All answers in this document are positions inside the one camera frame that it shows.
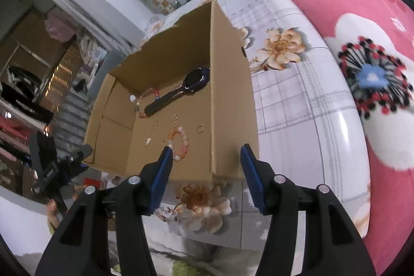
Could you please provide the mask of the brown cardboard box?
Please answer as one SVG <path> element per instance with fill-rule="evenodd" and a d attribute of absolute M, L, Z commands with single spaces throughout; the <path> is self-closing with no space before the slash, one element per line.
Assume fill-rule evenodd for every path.
<path fill-rule="evenodd" d="M 145 115 L 198 67 L 210 69 L 206 87 Z M 216 2 L 183 15 L 105 76 L 85 142 L 89 166 L 121 176 L 137 174 L 172 144 L 172 180 L 242 178 L 242 146 L 258 148 L 253 86 L 239 35 Z"/>

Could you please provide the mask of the floral white table mat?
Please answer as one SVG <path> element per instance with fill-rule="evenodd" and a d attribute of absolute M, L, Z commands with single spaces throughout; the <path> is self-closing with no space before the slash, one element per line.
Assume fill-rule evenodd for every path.
<path fill-rule="evenodd" d="M 147 30 L 138 51 L 183 15 L 216 2 L 236 29 L 253 86 L 255 156 L 299 186 L 330 186 L 350 215 L 368 195 L 368 152 L 344 76 L 326 42 L 291 0 L 192 0 Z M 192 242 L 263 247 L 269 219 L 254 208 L 244 177 L 169 179 L 148 228 Z"/>

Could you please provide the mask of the pink floral blanket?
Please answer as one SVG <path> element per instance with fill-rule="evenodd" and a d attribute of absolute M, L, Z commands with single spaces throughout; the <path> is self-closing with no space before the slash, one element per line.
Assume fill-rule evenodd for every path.
<path fill-rule="evenodd" d="M 325 39 L 361 117 L 371 212 L 357 219 L 379 275 L 413 232 L 413 11 L 401 0 L 293 0 Z"/>

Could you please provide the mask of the dark purple smart watch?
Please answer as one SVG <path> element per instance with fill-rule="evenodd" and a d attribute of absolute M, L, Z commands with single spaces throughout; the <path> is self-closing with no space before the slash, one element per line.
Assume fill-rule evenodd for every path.
<path fill-rule="evenodd" d="M 163 108 L 167 107 L 176 99 L 184 95 L 193 95 L 194 93 L 206 87 L 209 81 L 209 68 L 198 67 L 194 69 L 184 77 L 182 83 L 178 87 L 146 106 L 144 110 L 145 115 L 147 117 L 150 117 Z"/>

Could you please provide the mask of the hanging clothes rack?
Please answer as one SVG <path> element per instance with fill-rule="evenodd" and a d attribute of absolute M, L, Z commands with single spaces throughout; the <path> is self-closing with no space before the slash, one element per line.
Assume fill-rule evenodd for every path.
<path fill-rule="evenodd" d="M 51 38 L 46 20 L 30 8 L 1 37 L 1 131 L 23 145 L 43 132 L 63 158 L 84 143 L 89 75 L 75 37 Z"/>

